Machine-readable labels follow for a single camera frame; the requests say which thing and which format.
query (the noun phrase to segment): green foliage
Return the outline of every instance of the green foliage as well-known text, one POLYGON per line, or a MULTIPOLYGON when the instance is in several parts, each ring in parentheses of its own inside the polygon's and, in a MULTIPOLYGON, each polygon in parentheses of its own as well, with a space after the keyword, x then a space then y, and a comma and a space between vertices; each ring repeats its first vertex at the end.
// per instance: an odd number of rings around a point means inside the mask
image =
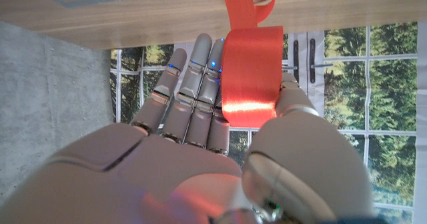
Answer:
POLYGON ((416 59, 373 61, 370 127, 415 131, 416 59))
POLYGON ((283 60, 288 60, 288 34, 283 35, 283 60))
MULTIPOLYGON (((403 23, 371 28, 371 54, 416 53, 416 26, 416 23, 403 23)), ((325 32, 325 56, 365 55, 366 34, 363 30, 325 32)), ((372 88, 370 129, 415 131, 416 59, 372 61, 369 71, 372 88)), ((334 67, 325 72, 324 117, 339 129, 365 129, 366 88, 364 63, 334 63, 334 67)), ((369 142, 369 168, 375 200, 411 205, 415 137, 375 135, 370 136, 369 142)))
POLYGON ((146 100, 149 94, 154 90, 155 84, 159 81, 161 71, 144 71, 143 72, 143 94, 146 100))
POLYGON ((365 27, 325 31, 325 57, 363 56, 365 54, 365 27))
POLYGON ((144 67, 166 66, 173 54, 173 44, 144 47, 144 67))
POLYGON ((364 63, 334 63, 325 70, 324 117, 339 129, 365 128, 366 80, 364 63))
POLYGON ((115 113, 116 113, 116 87, 117 87, 117 74, 110 73, 109 74, 109 87, 111 89, 111 102, 113 103, 113 115, 114 122, 116 122, 115 113))
POLYGON ((228 150, 228 157, 233 159, 242 168, 246 152, 248 151, 248 132, 230 131, 230 146, 228 150))
POLYGON ((121 69, 138 71, 141 67, 142 47, 125 48, 121 50, 121 69))
POLYGON ((411 211, 384 208, 375 208, 375 211, 379 218, 384 219, 389 224, 412 224, 411 211))
POLYGON ((416 53, 417 31, 416 22, 371 27, 371 55, 416 53))
POLYGON ((129 123, 139 108, 139 75, 121 74, 121 122, 129 123))
POLYGON ((369 136, 369 140, 369 168, 375 186, 413 200, 416 138, 375 135, 369 136))
POLYGON ((352 135, 352 134, 343 134, 347 141, 354 147, 358 152, 359 156, 363 160, 365 152, 365 136, 364 135, 352 135))
POLYGON ((112 68, 112 69, 116 69, 117 68, 117 49, 112 49, 111 50, 110 68, 112 68))

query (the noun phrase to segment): robotic hand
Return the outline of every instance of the robotic hand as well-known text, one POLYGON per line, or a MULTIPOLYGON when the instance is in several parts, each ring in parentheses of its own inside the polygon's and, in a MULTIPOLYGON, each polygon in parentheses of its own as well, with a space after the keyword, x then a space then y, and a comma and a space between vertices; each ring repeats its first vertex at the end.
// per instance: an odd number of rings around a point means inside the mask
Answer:
POLYGON ((197 38, 173 103, 183 49, 131 125, 106 126, 54 154, 0 209, 1 222, 259 223, 255 208, 274 223, 287 216, 304 224, 377 223, 358 154, 287 73, 278 117, 254 137, 243 171, 226 157, 230 124, 219 91, 224 40, 212 50, 211 43, 207 34, 197 38))

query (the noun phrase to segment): printed window backdrop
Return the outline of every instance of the printed window backdrop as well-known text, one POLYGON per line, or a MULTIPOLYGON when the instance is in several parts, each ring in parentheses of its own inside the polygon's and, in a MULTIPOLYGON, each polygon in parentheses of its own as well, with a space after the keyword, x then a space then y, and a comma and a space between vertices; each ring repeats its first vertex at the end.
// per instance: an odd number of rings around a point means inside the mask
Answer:
MULTIPOLYGON (((111 50, 110 87, 115 122, 129 123, 132 120, 144 100, 153 91, 161 72, 165 70, 173 48, 174 45, 171 44, 111 50)), ((283 38, 282 66, 288 66, 288 34, 283 38)), ((165 117, 157 131, 158 134, 161 133, 165 117)), ((230 128, 228 156, 240 167, 244 164, 249 143, 257 130, 230 128)))
MULTIPOLYGON (((324 72, 324 117, 368 166, 376 212, 391 224, 412 223, 416 38, 417 23, 325 31, 324 60, 334 66, 324 72)), ((173 47, 111 51, 115 121, 131 121, 165 70, 173 47)), ((288 66, 288 35, 284 35, 282 66, 288 66)), ((240 167, 257 131, 230 128, 229 157, 240 167)))
POLYGON ((417 23, 325 31, 324 117, 370 172, 376 212, 412 223, 417 23))

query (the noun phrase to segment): red tape roll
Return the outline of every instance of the red tape roll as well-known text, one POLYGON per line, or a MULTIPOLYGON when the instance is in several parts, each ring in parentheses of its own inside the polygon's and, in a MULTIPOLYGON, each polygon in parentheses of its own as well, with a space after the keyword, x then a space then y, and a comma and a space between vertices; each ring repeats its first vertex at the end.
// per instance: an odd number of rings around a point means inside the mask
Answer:
POLYGON ((232 126, 261 127, 276 117, 282 41, 282 27, 235 29, 228 34, 222 54, 222 111, 232 126))
POLYGON ((274 1, 225 0, 232 31, 222 54, 222 109, 234 127, 261 127, 276 116, 282 80, 282 27, 257 28, 274 1))

